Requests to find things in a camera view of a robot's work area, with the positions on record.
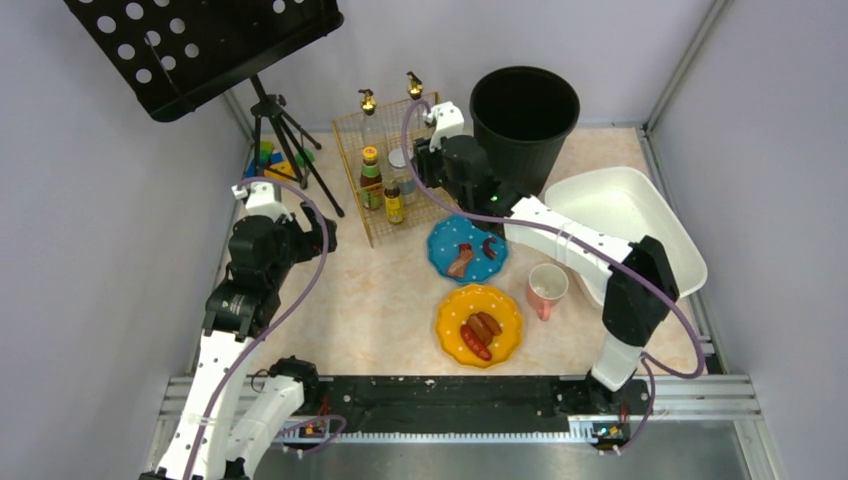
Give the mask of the silver lid shaker jar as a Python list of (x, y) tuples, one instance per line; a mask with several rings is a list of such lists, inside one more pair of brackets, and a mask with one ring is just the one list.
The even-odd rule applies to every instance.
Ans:
[(417, 200), (417, 185), (407, 167), (403, 150), (398, 147), (392, 149), (388, 156), (392, 177), (396, 181), (400, 195), (406, 205), (411, 205)]

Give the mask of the small yellow spice bottle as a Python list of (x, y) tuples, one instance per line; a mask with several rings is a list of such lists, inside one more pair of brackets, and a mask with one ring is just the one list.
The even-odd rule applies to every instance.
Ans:
[(405, 220), (405, 213), (400, 187), (396, 180), (392, 179), (385, 182), (383, 196), (387, 221), (392, 225), (403, 223)]

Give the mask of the yellow cap sauce bottle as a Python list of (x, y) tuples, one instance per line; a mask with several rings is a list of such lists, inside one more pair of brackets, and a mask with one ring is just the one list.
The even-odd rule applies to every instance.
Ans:
[(367, 210), (379, 209), (382, 206), (382, 174), (379, 152), (374, 145), (362, 149), (359, 186), (362, 206)]

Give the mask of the yellow dotted plate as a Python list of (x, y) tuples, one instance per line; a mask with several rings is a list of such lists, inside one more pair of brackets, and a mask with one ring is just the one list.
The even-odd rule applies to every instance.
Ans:
[(520, 347), (524, 319), (501, 290), (471, 284), (452, 291), (437, 308), (434, 331), (441, 350), (460, 365), (488, 369)]

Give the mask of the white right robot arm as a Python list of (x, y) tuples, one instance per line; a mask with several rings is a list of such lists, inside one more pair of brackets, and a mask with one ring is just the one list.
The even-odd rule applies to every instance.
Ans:
[(609, 392), (621, 390), (659, 324), (678, 310), (679, 289), (663, 244), (651, 236), (623, 240), (557, 213), (498, 178), (469, 135), (441, 140), (436, 148), (420, 138), (404, 142), (401, 151), (421, 189), (442, 188), (450, 195), (450, 212), (600, 282), (607, 334), (589, 375)]

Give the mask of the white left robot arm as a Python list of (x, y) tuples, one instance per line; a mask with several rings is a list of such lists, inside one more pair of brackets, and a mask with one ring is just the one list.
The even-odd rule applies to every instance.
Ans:
[(279, 290), (292, 267), (336, 248), (336, 224), (306, 200), (304, 230), (281, 202), (250, 205), (233, 227), (230, 261), (206, 302), (199, 357), (170, 443), (145, 479), (250, 479), (284, 423), (316, 390), (314, 364), (296, 358), (273, 365), (270, 384), (247, 412), (236, 414), (261, 343), (309, 294), (282, 310)]

